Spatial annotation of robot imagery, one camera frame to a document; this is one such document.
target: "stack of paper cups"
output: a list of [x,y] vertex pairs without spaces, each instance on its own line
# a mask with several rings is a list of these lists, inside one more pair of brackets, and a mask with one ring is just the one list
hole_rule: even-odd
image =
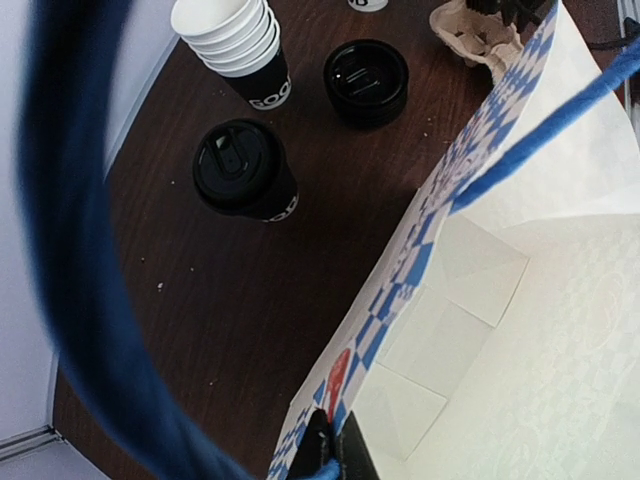
[[359,12],[377,12],[387,6],[389,0],[348,0],[349,5]]
[[266,0],[178,0],[171,26],[255,109],[271,110],[289,97],[280,25]]

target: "wooden table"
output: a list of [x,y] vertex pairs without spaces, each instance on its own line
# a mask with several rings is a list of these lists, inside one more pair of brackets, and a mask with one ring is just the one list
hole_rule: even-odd
[[[259,477],[288,402],[415,190],[491,89],[488,71],[466,68],[429,29],[441,3],[392,0],[362,14],[346,0],[271,0],[293,93],[270,113],[244,104],[180,43],[111,172],[122,265],[156,365],[206,432]],[[615,0],[566,3],[591,40],[618,35]],[[335,47],[367,37],[394,45],[411,81],[404,114],[363,133],[336,118],[321,72]],[[612,55],[598,58],[606,64]],[[238,117],[267,122],[286,146],[300,205],[281,224],[219,216],[195,193],[198,142]],[[63,378],[55,425],[110,477],[151,478],[101,432]]]

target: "paper bag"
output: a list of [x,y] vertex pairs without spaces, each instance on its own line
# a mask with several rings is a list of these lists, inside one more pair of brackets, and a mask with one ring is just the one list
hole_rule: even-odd
[[637,437],[620,402],[640,418],[625,383],[640,378],[640,154],[617,99],[450,216],[598,73],[556,5],[416,194],[291,402],[270,479],[317,408],[336,431],[354,410],[382,479],[580,478],[629,453],[616,448]]

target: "cup lid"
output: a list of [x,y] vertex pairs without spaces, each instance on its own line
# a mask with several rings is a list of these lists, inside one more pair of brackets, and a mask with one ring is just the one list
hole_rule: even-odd
[[278,145],[274,134],[253,120],[232,120],[214,127],[201,142],[193,163],[198,193],[216,209],[250,205],[277,175]]
[[388,123],[407,101],[409,68],[402,55],[379,40],[355,40],[334,50],[324,81],[338,113],[358,123]]

